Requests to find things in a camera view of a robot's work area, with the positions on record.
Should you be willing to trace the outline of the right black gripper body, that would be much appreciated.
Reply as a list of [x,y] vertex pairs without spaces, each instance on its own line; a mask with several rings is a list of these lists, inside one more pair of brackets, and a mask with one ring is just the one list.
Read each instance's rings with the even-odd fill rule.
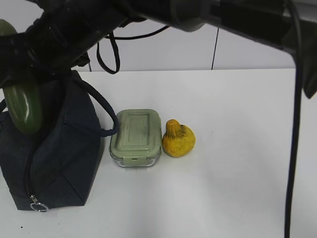
[[47,81],[67,73],[75,66],[90,63],[88,50],[71,43],[75,27],[66,20],[43,12],[25,32],[18,33],[8,21],[0,21],[0,86],[5,88],[26,82],[33,72]]

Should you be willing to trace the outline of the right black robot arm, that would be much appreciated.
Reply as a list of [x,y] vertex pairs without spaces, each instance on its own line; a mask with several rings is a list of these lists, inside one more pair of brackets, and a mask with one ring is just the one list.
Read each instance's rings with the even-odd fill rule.
[[70,70],[118,27],[150,19],[193,32],[205,24],[289,53],[305,95],[317,92],[317,3],[314,0],[38,0],[40,18],[0,39],[0,85],[18,83],[27,67],[40,80]]

